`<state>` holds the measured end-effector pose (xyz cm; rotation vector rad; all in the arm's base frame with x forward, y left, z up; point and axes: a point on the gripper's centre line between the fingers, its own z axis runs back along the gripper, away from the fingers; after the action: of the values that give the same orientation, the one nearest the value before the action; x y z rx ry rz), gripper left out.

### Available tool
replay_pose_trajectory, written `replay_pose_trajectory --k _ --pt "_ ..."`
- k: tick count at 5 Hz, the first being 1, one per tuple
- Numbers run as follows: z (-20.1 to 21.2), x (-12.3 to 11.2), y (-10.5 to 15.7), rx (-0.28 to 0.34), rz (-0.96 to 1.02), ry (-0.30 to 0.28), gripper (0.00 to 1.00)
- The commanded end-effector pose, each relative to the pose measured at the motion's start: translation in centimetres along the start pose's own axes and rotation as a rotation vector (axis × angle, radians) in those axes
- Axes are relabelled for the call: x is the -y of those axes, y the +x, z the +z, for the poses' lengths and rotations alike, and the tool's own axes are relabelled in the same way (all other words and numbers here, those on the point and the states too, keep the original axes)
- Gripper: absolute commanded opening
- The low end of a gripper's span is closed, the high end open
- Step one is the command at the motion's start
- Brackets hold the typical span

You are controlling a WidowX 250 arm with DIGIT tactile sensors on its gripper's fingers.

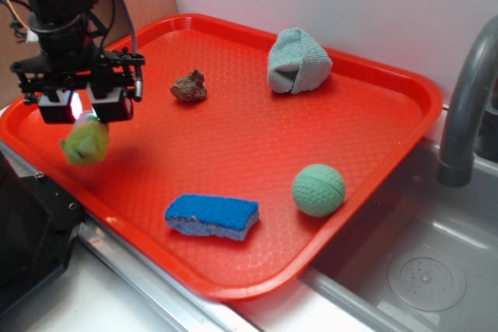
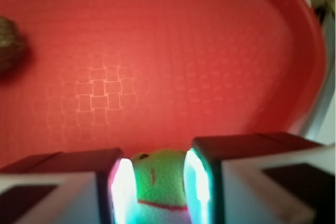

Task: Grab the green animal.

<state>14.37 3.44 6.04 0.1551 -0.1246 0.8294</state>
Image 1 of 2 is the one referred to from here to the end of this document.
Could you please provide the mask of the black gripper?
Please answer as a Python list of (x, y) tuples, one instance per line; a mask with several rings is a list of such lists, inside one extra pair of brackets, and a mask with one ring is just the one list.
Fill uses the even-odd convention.
[(104, 50), (93, 39), (105, 38), (110, 29), (91, 12), (62, 23), (43, 23), (31, 14), (28, 26), (38, 37), (40, 53), (12, 63), (11, 71), (18, 76), (23, 93), (43, 93), (38, 108), (45, 123), (73, 124), (71, 90), (86, 85), (93, 111), (101, 121), (133, 118), (132, 100), (139, 102), (143, 96), (145, 64), (137, 52), (135, 35), (131, 50)]

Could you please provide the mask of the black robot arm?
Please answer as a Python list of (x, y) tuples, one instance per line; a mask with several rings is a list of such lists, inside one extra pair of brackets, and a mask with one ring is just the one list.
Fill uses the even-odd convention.
[(72, 124), (72, 101), (85, 90), (98, 119), (131, 120), (133, 104), (142, 100), (145, 64), (136, 34), (130, 33), (129, 47), (108, 51), (103, 42), (113, 26), (93, 14), (98, 0), (27, 1), (32, 12), (26, 28), (40, 53), (10, 67), (24, 103), (37, 105), (48, 124)]

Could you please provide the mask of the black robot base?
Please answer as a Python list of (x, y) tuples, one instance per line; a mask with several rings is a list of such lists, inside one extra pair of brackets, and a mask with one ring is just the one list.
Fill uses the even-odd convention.
[(1, 156), (1, 315), (63, 274), (83, 208), (49, 176), (18, 176)]

